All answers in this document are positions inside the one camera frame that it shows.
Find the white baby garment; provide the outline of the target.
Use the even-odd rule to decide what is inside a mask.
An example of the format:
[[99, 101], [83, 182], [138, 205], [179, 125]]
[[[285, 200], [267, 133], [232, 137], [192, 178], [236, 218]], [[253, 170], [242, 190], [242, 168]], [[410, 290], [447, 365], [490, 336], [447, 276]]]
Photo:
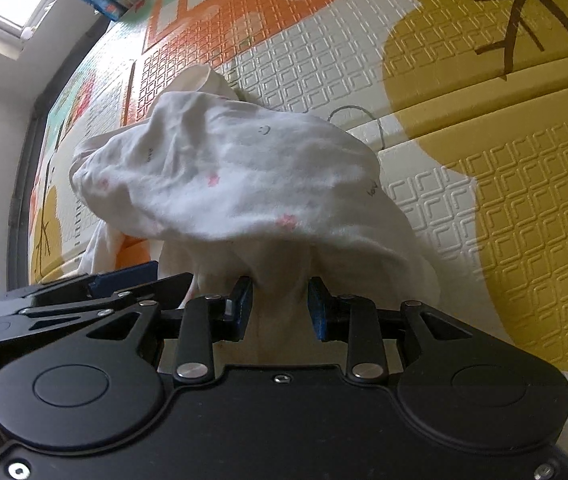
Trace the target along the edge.
[[69, 180], [98, 219], [83, 271], [109, 270], [134, 237], [160, 244], [161, 275], [192, 274], [195, 296], [252, 279], [244, 339], [214, 347], [225, 364], [341, 361], [341, 345], [322, 344], [311, 325], [305, 294], [315, 276], [383, 309], [439, 299], [375, 153], [308, 113], [269, 110], [229, 89], [169, 89], [141, 122], [78, 144]]

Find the colourful foam play mat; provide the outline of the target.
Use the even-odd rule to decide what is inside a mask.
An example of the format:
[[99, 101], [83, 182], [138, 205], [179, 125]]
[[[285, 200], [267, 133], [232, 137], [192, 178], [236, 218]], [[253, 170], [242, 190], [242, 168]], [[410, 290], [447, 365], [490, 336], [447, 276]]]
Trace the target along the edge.
[[95, 229], [68, 183], [75, 145], [196, 64], [369, 144], [441, 309], [568, 378], [568, 0], [139, 0], [48, 113], [32, 282], [73, 273]]

